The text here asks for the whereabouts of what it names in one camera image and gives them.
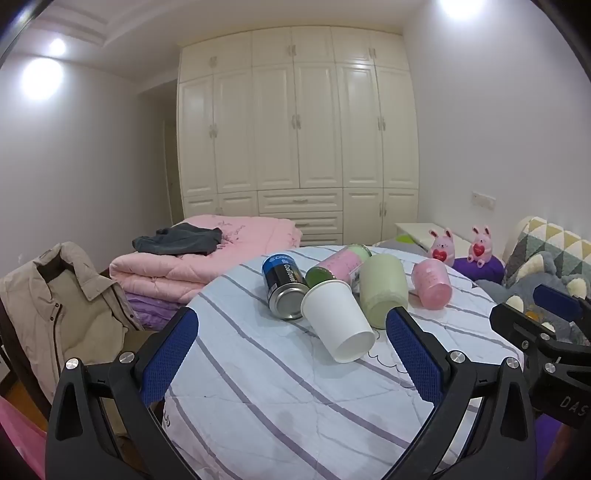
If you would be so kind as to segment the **purple cushion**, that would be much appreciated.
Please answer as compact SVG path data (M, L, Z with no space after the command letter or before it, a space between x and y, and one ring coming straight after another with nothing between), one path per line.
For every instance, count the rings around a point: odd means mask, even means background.
M501 284L505 276L504 264L495 256L482 267L479 267L476 262L469 262L466 258L457 258L453 268L472 281L488 280Z

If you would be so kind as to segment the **triangle pattern pillow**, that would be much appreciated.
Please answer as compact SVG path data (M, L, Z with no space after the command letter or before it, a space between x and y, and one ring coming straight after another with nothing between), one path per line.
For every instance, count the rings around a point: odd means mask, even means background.
M504 282L511 281L530 257L551 254L558 277L582 275L590 280L590 241L536 216L521 220L507 241L502 260Z

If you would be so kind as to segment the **striped white table cloth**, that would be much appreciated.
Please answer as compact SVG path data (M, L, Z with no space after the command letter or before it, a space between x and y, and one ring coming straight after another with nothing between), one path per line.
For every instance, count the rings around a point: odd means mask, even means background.
M384 333L335 361L308 321L270 313L263 259L191 302L198 335L165 397L163 427L205 479L379 479L432 411Z

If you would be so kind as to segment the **pink pig plush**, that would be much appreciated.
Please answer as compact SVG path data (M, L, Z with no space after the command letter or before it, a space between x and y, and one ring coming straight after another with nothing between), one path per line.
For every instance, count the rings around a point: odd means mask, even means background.
M446 228L442 235L439 235L435 230L430 230L429 233L434 239L429 250L429 256L453 267L456 257L456 248L452 231Z
M475 263L478 268L484 267L493 256L493 242L488 226L472 228L474 239L468 251L467 261Z

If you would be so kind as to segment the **purple folded blanket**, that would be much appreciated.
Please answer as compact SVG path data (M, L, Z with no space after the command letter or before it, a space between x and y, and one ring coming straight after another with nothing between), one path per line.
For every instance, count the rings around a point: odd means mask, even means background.
M125 296L131 308L131 317L146 330L163 330L176 312L184 307L184 304L130 292L126 292Z

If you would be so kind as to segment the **light green cup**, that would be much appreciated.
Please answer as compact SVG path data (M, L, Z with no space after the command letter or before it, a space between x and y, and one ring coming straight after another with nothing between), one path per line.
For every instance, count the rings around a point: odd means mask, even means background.
M408 308L407 276L396 256L376 254L360 269L360 305L367 321L384 330L388 313L397 307Z

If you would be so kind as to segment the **dark grey garment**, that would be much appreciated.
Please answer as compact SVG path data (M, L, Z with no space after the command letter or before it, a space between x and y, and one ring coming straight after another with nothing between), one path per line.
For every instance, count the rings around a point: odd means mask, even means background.
M170 228L157 230L153 236L140 236L132 241L139 253L181 256L186 254L209 255L221 244L219 228L207 229L180 223Z

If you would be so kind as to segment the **blue black metal can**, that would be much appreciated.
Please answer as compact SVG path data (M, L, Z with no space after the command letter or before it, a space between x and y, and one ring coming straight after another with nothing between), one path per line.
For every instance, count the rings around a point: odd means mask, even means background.
M273 254L263 262L262 272L271 313L281 320L300 319L301 302L310 287L294 258Z

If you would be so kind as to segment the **pink plastic cup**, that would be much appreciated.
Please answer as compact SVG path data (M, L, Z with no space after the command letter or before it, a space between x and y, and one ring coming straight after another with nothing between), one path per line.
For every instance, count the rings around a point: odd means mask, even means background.
M441 310L448 305L453 288L446 265L428 258L412 270L412 282L422 305L429 310Z

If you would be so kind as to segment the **left pink pig plush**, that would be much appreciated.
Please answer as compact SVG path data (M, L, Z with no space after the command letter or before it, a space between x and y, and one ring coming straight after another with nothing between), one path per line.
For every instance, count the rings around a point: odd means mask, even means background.
M446 228L442 235L439 235L435 230L430 230L429 233L434 239L429 250L429 256L453 267L456 257L456 248L452 231Z

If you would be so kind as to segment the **pink green-lidded can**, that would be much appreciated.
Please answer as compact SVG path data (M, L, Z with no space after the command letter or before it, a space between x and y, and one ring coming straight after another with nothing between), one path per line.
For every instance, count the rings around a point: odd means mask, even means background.
M360 269L372 257L370 249L362 244L351 244L335 251L331 256L311 267L305 274L308 287L314 288L318 284L329 280L346 282L353 291L359 283Z

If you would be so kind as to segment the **pink cloth at bottom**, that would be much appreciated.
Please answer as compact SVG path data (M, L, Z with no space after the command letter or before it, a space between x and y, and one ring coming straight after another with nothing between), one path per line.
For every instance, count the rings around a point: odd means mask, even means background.
M46 433L1 398L1 478L45 478Z

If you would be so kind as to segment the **white wall socket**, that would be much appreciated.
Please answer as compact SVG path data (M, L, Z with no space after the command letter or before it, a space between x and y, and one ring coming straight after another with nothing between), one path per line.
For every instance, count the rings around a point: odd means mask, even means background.
M494 197L476 191L472 192L471 203L474 206L490 211L494 211L496 207L496 199Z

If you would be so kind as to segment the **pink folded quilt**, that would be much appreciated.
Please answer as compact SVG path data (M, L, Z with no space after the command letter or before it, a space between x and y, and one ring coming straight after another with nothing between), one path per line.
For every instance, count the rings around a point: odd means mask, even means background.
M290 219L197 215L186 222L205 229L218 228L221 245L209 255L124 254L110 263L110 277L127 293L186 304L238 264L297 248L303 237Z

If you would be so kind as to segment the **white paper cup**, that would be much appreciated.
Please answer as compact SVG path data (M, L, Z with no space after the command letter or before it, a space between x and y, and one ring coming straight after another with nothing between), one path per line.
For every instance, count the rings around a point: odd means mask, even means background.
M349 284L328 280L312 287L301 313L335 362L351 363L367 354L376 337Z

